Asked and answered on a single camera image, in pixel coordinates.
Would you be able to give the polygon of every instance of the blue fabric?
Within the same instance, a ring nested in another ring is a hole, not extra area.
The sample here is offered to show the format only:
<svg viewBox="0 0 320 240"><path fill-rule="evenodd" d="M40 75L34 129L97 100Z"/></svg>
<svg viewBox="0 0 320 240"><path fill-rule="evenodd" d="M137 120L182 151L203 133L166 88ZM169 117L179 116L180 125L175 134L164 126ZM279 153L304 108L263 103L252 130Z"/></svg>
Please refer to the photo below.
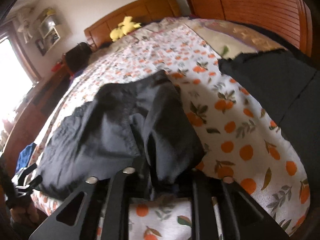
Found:
<svg viewBox="0 0 320 240"><path fill-rule="evenodd" d="M19 159L17 163L16 173L21 169L27 167L30 157L37 145L35 143L31 143L26 148L22 150L19 154Z"/></svg>

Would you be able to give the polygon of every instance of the silver screw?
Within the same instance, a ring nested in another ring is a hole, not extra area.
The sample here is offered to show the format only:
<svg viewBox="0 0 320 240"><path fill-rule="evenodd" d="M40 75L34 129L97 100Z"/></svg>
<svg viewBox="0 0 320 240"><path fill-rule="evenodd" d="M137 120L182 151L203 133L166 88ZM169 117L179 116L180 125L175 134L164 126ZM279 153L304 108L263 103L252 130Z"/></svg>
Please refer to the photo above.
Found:
<svg viewBox="0 0 320 240"><path fill-rule="evenodd" d="M231 183L233 183L235 181L235 179L233 177L230 177L230 176L224 177L222 180L223 180L224 183L227 183L227 184L231 184Z"/></svg>
<svg viewBox="0 0 320 240"><path fill-rule="evenodd" d="M132 167L127 167L123 170L123 173L126 173L126 174L132 174L134 173L136 170L135 168L132 168Z"/></svg>
<svg viewBox="0 0 320 240"><path fill-rule="evenodd" d="M98 179L96 177L89 177L85 182L89 184L96 184L98 182Z"/></svg>

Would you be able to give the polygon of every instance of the floral blanket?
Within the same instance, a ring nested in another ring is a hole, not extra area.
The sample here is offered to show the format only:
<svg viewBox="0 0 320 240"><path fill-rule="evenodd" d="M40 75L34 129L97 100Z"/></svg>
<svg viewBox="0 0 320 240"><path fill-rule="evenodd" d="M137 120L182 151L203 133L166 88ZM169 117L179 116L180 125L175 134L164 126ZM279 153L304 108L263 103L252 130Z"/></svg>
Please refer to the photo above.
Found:
<svg viewBox="0 0 320 240"><path fill-rule="evenodd" d="M292 234L310 205L304 167L259 102L218 68L221 56L278 47L246 27L215 20L166 18L137 30L99 52L98 60L74 80L39 135L40 145L30 164L40 162L45 144L62 119L91 101L103 84L132 82L164 69L180 86L184 111L206 151L197 168L215 178L233 176ZM48 215L61 204L38 191L32 198ZM103 217L102 212L98 239ZM134 202L129 220L129 239L186 240L191 236L188 199L164 196L156 202Z"/></svg>

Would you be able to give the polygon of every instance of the yellow plush toy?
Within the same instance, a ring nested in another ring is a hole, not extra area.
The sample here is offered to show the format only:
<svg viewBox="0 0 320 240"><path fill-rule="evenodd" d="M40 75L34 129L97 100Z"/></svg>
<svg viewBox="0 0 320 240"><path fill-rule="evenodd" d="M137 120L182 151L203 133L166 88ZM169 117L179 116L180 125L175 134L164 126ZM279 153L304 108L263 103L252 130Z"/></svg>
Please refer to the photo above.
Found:
<svg viewBox="0 0 320 240"><path fill-rule="evenodd" d="M112 41L117 41L124 35L127 35L133 30L140 28L140 24L141 23L132 22L131 16L126 16L123 22L118 24L118 28L112 30L112 32L110 33L110 38L112 39Z"/></svg>

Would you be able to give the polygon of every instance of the wall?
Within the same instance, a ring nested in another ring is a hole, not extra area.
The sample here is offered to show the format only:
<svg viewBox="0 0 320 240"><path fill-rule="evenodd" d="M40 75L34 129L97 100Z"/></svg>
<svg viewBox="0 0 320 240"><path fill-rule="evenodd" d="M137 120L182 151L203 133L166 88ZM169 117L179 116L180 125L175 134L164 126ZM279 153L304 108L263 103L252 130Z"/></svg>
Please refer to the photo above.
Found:
<svg viewBox="0 0 320 240"><path fill-rule="evenodd" d="M64 24L67 36L61 39L45 56L34 44L25 44L24 49L31 62L42 77L51 74L51 67L57 62L61 55L77 43L86 41L84 29L94 22L114 11L115 9L126 5L135 0L41 0L35 7L30 19L34 20L47 7L52 7L57 11L58 18ZM185 0L177 0L183 14L189 13L189 8Z"/></svg>

